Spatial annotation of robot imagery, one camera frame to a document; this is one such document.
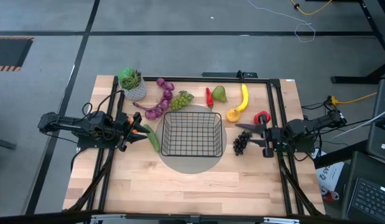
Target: banana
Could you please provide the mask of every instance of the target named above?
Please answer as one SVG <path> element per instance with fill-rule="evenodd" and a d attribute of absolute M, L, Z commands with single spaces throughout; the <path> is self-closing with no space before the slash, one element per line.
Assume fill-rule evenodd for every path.
<path fill-rule="evenodd" d="M 237 111 L 240 111 L 240 112 L 243 112 L 247 106 L 248 106 L 248 102 L 249 102 L 249 93 L 248 93 L 248 88 L 245 84 L 241 84 L 241 90 L 242 90 L 242 97 L 243 97 L 243 100 L 242 100 L 242 103 L 237 107 Z"/>

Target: black wire basket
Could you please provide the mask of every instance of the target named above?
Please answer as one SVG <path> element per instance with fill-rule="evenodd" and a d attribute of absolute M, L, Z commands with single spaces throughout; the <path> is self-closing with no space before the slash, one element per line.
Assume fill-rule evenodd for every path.
<path fill-rule="evenodd" d="M 161 153 L 164 156 L 221 157 L 222 116 L 219 113 L 165 113 Z"/>

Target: wooden tabletop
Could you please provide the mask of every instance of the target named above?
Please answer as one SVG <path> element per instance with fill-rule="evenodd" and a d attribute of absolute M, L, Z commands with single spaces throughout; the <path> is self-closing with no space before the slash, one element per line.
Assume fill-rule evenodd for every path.
<path fill-rule="evenodd" d="M 111 92 L 114 76 L 97 76 L 91 103 L 97 108 L 99 102 Z M 297 87 L 293 80 L 280 80 L 287 119 L 302 119 L 302 110 Z M 243 156 L 235 156 L 233 140 L 242 132 L 234 123 L 226 120 L 226 111 L 236 108 L 242 101 L 238 83 L 196 83 L 174 82 L 177 93 L 187 90 L 195 96 L 192 104 L 206 106 L 205 88 L 213 90 L 218 85 L 226 89 L 227 103 L 214 103 L 213 112 L 223 117 L 226 127 L 227 146 L 221 160 L 208 171 L 199 174 L 182 174 L 169 168 L 153 150 L 148 140 L 129 144 L 126 152 L 116 150 L 110 182 L 105 202 L 105 212 L 118 213 L 162 213 L 162 214 L 205 214 L 205 215 L 285 215 L 280 170 L 276 156 L 264 158 L 262 149 L 256 144 L 248 144 Z M 154 106 L 161 98 L 163 90 L 155 82 L 146 82 L 147 95 L 139 103 L 145 107 Z M 248 83 L 249 105 L 242 113 L 239 123 L 252 123 L 259 111 L 270 111 L 267 89 L 264 84 Z M 278 110 L 277 94 L 273 97 L 278 125 L 281 118 Z M 107 110 L 108 103 L 100 108 Z M 130 100 L 125 99 L 123 111 L 133 115 L 139 111 Z M 156 130 L 160 119 L 142 120 Z M 64 208 L 72 206 L 91 183 L 97 149 L 81 153 L 75 160 Z M 303 154 L 296 153 L 298 158 Z M 300 187 L 315 207 L 325 212 L 310 159 L 296 162 Z M 94 208 L 98 207 L 98 186 Z M 297 213 L 293 189 L 289 186 L 293 211 Z"/>

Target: laptop keyboard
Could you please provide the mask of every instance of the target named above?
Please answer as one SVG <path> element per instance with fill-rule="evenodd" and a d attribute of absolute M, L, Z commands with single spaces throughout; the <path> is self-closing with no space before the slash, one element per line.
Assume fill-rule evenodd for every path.
<path fill-rule="evenodd" d="M 352 206 L 385 223 L 385 188 L 359 178 L 352 197 Z"/>

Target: concrete floor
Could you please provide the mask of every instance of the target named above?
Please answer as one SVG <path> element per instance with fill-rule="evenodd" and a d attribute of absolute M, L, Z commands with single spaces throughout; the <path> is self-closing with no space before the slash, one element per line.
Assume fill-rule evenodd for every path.
<path fill-rule="evenodd" d="M 0 30 L 83 31 L 93 2 L 0 1 Z M 321 13 L 307 17 L 297 13 L 288 1 L 252 2 L 312 22 L 316 30 L 370 30 L 355 3 L 335 2 Z M 306 11 L 322 5 L 301 3 Z M 376 1 L 366 3 L 385 35 L 381 8 Z M 256 10 L 244 0 L 106 0 L 100 3 L 92 30 L 263 31 L 295 30 L 296 24 L 291 19 Z M 36 126 L 41 114 L 58 110 L 80 41 L 80 36 L 36 37 L 20 72 L 0 72 L 0 127 L 3 127 L 0 138 L 18 144 L 15 151 L 0 148 L 0 216 L 24 212 L 47 141 Z M 81 106 L 90 99 L 96 75 L 115 75 L 125 66 L 138 68 L 143 75 L 156 76 L 200 76 L 202 72 L 245 70 L 257 72 L 262 78 L 292 78 L 297 83 L 301 103 L 307 105 L 323 101 L 327 95 L 344 101 L 375 92 L 375 85 L 332 85 L 330 77 L 364 76 L 384 62 L 385 54 L 374 38 L 317 37 L 302 44 L 296 37 L 89 37 L 67 115 L 81 116 Z M 374 98 L 370 98 L 340 106 L 340 110 L 349 122 L 355 122 L 370 118 L 373 104 Z M 304 111 L 309 118 L 323 112 Z M 365 139 L 367 134 L 368 129 L 363 128 L 338 142 L 353 144 L 354 139 Z M 66 132 L 60 136 L 75 139 Z M 342 146 L 323 145 L 324 151 L 339 147 Z M 57 142 L 37 213 L 61 210 L 74 153 L 74 144 Z M 336 214 L 330 208 L 327 213 Z"/>

